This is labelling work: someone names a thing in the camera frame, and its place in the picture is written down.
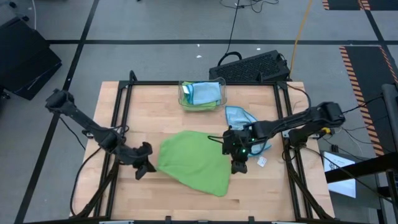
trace wooden table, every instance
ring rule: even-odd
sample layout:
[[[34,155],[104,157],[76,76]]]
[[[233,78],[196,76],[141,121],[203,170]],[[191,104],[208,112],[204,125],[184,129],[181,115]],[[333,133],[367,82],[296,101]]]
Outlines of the wooden table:
[[[291,85],[302,88],[303,83]],[[109,127],[116,100],[118,82],[103,82],[96,106],[94,120],[101,126]],[[119,122],[123,112],[122,96]],[[152,144],[154,153],[149,160],[157,165],[161,142],[180,131],[192,130],[221,136],[227,129],[224,110],[217,112],[187,113],[177,101],[177,85],[139,85],[132,89],[131,104],[126,133],[126,144],[139,147],[143,141]],[[285,109],[280,91],[282,107]],[[305,95],[289,89],[294,113],[307,108]],[[227,86],[227,105],[240,106],[258,120],[277,119],[274,91],[271,86]],[[247,174],[231,175],[229,189],[224,197],[208,195],[171,179],[167,174],[147,173],[140,181],[135,180],[131,166],[120,166],[112,219],[164,220],[284,220],[294,221],[292,199],[286,165],[281,158],[282,140],[280,134],[270,140],[272,147],[264,153],[267,164],[260,167],[255,158],[247,162]],[[316,140],[308,140],[307,146],[318,150]],[[98,148],[89,140],[85,159]],[[301,150],[302,162],[309,191],[325,211],[334,216],[322,160],[319,155]],[[93,157],[82,170],[73,206],[79,212],[98,188],[104,151]],[[305,217],[302,194],[297,188],[300,211]],[[101,214],[104,215],[108,192],[104,194]]]

